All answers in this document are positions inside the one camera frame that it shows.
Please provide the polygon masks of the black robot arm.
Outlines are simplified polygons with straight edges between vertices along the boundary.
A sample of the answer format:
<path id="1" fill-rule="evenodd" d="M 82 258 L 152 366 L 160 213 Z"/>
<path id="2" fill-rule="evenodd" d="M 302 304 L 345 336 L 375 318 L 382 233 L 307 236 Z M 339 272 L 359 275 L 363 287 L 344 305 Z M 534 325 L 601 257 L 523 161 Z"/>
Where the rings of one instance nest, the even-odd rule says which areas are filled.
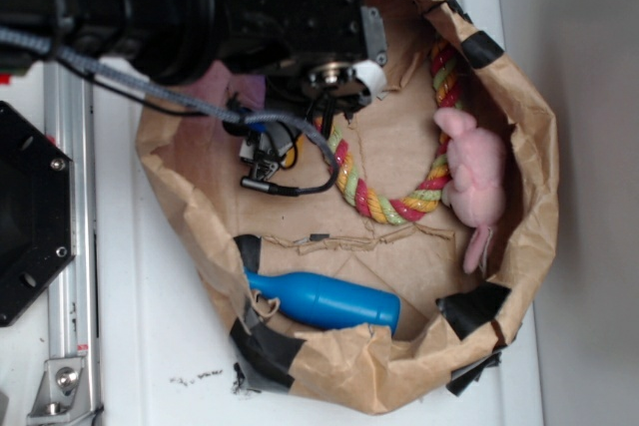
<path id="1" fill-rule="evenodd" d="M 220 62 L 235 74 L 282 77 L 354 113 L 387 60 L 379 12 L 364 0 L 1 0 L 3 27 L 37 47 L 1 45 L 1 70 L 22 75 L 65 48 L 118 57 L 164 86 L 191 84 Z"/>

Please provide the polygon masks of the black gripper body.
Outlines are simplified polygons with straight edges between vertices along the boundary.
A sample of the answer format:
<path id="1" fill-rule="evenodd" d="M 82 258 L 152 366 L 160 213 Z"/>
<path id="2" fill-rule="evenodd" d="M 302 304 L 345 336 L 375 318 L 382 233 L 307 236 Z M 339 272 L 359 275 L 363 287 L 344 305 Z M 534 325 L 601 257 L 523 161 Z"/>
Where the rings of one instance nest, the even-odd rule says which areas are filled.
<path id="1" fill-rule="evenodd" d="M 219 0 L 220 60 L 351 116 L 385 85 L 387 44 L 365 0 Z"/>

